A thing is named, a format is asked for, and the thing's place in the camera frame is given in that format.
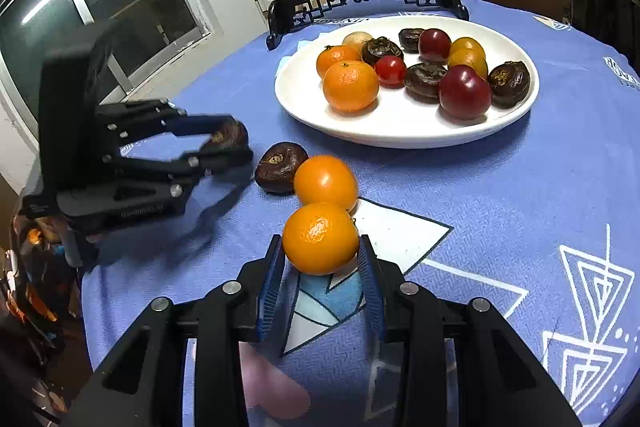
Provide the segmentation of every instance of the silver bolt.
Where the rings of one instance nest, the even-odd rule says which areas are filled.
[[[242,289],[241,283],[238,281],[228,281],[222,286],[222,291],[227,295],[235,295]]]
[[[489,308],[491,307],[491,303],[487,299],[483,299],[482,297],[473,299],[471,305],[477,312],[489,311]]]
[[[178,184],[171,185],[171,188],[169,188],[169,193],[171,194],[172,198],[179,198],[182,195],[182,186]]]
[[[169,299],[166,297],[158,297],[151,301],[151,309],[155,312],[162,312],[169,306]]]
[[[400,285],[400,291],[405,295],[415,295],[418,293],[418,285],[415,282],[403,282]]]

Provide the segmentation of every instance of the oval plate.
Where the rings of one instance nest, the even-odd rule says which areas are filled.
[[[491,71],[507,60],[521,60],[531,76],[527,96],[509,109],[491,106],[472,121],[454,120],[437,103],[419,102],[405,89],[380,87],[378,100],[360,113],[345,116],[334,112],[322,93],[316,73],[316,58],[327,45],[341,44],[355,31],[375,38],[385,36],[399,44],[403,28],[439,28],[451,40],[472,37],[484,48]],[[407,67],[417,64],[417,54],[404,54]],[[331,136],[377,147],[425,149],[479,140],[521,118],[535,102],[540,88],[538,70],[524,50],[504,35],[472,22],[441,16],[393,16],[371,19],[320,35],[296,52],[276,77],[275,92],[280,105],[297,120]]]

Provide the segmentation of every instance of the red fruit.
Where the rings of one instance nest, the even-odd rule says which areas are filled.
[[[430,28],[420,34],[418,51],[424,60],[429,62],[446,62],[451,49],[451,39],[442,30]]]
[[[473,120],[491,105],[491,87],[473,68],[453,66],[440,81],[440,105],[455,118]]]
[[[402,58],[392,55],[385,55],[376,62],[375,67],[378,80],[382,86],[401,87],[404,86],[404,74],[406,66]]]

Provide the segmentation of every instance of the table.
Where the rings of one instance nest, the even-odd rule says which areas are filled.
[[[377,253],[397,256],[406,278],[438,297],[489,298],[583,424],[597,425],[640,367],[640,309],[629,305],[640,298],[640,82],[625,57],[573,28],[481,0],[464,4],[473,22],[517,42],[540,74],[530,114],[485,139],[387,150],[326,136],[284,113],[273,92],[281,60],[345,21],[286,35],[272,52],[260,37],[174,102],[190,114],[228,112],[244,122],[255,161],[281,140],[343,158],[366,198],[356,223]],[[331,14],[411,8],[371,0]],[[416,25],[428,24],[427,12],[416,14]],[[170,158],[201,142],[161,136],[127,153]],[[156,296],[201,298],[263,256],[297,207],[295,197],[265,194],[251,180],[205,179],[184,216],[111,233],[82,281],[92,365]],[[252,426],[390,425],[399,349],[380,349],[367,333],[360,299],[358,275],[299,277],[287,266],[270,335],[257,349],[241,347]],[[191,355],[187,362],[184,415],[192,425]],[[452,361],[449,368],[453,375]]]

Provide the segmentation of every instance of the orange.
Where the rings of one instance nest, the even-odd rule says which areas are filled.
[[[474,71],[481,78],[485,79],[489,75],[489,68],[487,67],[486,60],[480,54],[478,50],[470,50],[468,48],[460,48],[456,52],[449,55],[447,60],[447,68],[464,64],[474,68]]]
[[[356,254],[359,242],[351,216],[335,203],[299,208],[282,231],[282,247],[291,264],[309,275],[340,269]]]
[[[331,66],[322,82],[322,92],[334,109],[354,112],[370,105],[378,96],[376,71],[359,60],[345,60]]]
[[[486,60],[486,53],[484,48],[480,45],[480,42],[472,39],[471,37],[460,37],[451,43],[451,49],[449,55],[454,54],[458,50],[473,50],[482,55],[482,58]]]
[[[360,52],[349,45],[327,46],[316,58],[316,71],[324,78],[326,70],[340,60],[360,60]]]
[[[293,176],[300,203],[328,202],[351,210],[358,199],[358,182],[348,166],[333,156],[311,156]]]

